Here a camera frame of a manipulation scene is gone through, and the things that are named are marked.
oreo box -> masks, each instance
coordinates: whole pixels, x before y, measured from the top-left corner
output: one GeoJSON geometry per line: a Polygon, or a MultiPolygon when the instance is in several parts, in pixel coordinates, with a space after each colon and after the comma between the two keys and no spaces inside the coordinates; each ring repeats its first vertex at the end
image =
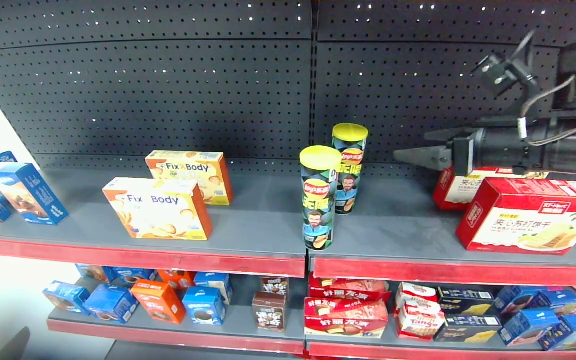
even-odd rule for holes
{"type": "Polygon", "coordinates": [[[125,287],[101,284],[90,294],[84,307],[103,321],[125,324],[137,304],[137,299],[125,287]]]}
{"type": "Polygon", "coordinates": [[[224,305],[224,298],[219,289],[215,287],[188,287],[182,303],[193,323],[206,325],[224,324],[226,305],[224,305]]]}

brown box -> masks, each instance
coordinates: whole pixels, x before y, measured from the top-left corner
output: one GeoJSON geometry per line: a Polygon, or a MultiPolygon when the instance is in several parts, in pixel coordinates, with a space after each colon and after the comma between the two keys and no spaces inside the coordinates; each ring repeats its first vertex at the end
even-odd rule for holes
{"type": "Polygon", "coordinates": [[[286,296],[259,291],[252,299],[257,327],[283,333],[286,329],[286,296]]]}

soda cracker box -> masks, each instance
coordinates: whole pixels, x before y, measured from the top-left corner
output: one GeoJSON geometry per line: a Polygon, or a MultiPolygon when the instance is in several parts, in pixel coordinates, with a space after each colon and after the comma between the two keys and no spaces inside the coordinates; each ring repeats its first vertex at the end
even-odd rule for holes
{"type": "Polygon", "coordinates": [[[471,251],[564,255],[576,244],[576,181],[486,178],[456,233],[471,251]]]}
{"type": "Polygon", "coordinates": [[[486,178],[545,179],[547,172],[527,172],[515,175],[510,168],[480,167],[468,176],[455,176],[453,168],[443,169],[432,193],[441,210],[466,210],[486,178]]]}
{"type": "Polygon", "coordinates": [[[195,180],[203,202],[230,205],[233,186],[223,152],[154,150],[146,164],[155,179],[195,180]]]}

fix body biscuit box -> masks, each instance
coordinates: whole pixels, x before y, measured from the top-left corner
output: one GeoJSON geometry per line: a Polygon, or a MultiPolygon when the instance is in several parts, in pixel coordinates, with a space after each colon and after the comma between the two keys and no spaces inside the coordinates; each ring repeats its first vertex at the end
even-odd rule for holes
{"type": "Polygon", "coordinates": [[[213,232],[194,180],[115,177],[103,194],[133,238],[208,240],[213,232]]]}
{"type": "Polygon", "coordinates": [[[457,237],[467,250],[564,255],[576,244],[576,181],[486,178],[457,237]]]}
{"type": "Polygon", "coordinates": [[[453,168],[443,169],[432,199],[441,210],[466,210],[486,178],[545,179],[547,172],[515,175],[510,168],[480,167],[468,176],[455,176],[453,168]]]}
{"type": "Polygon", "coordinates": [[[233,187],[223,152],[154,150],[146,164],[155,179],[195,180],[209,205],[230,205],[233,187]]]}

red box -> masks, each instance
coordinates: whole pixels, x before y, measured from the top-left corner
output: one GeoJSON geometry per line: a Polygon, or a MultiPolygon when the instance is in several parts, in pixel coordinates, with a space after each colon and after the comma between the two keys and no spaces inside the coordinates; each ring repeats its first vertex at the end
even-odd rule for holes
{"type": "Polygon", "coordinates": [[[486,178],[457,237],[467,250],[564,255],[576,244],[576,181],[486,178]]]}

